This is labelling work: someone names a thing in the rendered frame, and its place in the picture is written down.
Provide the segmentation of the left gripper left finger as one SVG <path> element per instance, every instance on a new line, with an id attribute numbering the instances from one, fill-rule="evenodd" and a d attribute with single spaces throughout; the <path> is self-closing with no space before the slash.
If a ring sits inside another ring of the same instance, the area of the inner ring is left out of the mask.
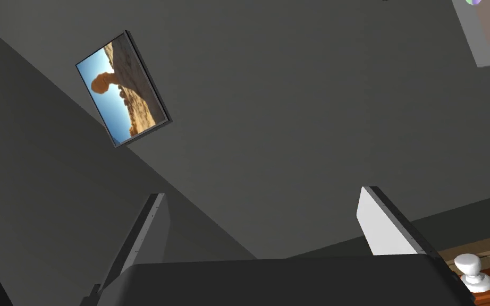
<path id="1" fill-rule="evenodd" d="M 163 193 L 151 194 L 111 264 L 99 293 L 132 265 L 162 262 L 170 224 L 167 197 Z"/>

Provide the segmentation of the framed desert landscape picture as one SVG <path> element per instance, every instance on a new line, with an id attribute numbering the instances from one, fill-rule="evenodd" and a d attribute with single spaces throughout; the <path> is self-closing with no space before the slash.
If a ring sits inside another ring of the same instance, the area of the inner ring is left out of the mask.
<path id="1" fill-rule="evenodd" d="M 115 148 L 171 123 L 129 30 L 120 32 L 75 67 Z"/>

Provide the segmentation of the white round door knob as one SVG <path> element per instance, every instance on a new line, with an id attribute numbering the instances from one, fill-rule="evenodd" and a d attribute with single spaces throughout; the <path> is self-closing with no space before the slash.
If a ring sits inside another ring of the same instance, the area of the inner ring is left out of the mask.
<path id="1" fill-rule="evenodd" d="M 471 253 L 460 254 L 454 264 L 463 273 L 461 280 L 471 293 L 490 291 L 490 276 L 481 272 L 480 258 Z"/>

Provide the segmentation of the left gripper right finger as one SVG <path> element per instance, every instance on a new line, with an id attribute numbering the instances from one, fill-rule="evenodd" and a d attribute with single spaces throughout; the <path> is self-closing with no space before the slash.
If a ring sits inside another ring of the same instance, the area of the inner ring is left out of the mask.
<path id="1" fill-rule="evenodd" d="M 356 217 L 375 256 L 426 254 L 432 258 L 440 257 L 418 229 L 376 185 L 361 188 Z"/>

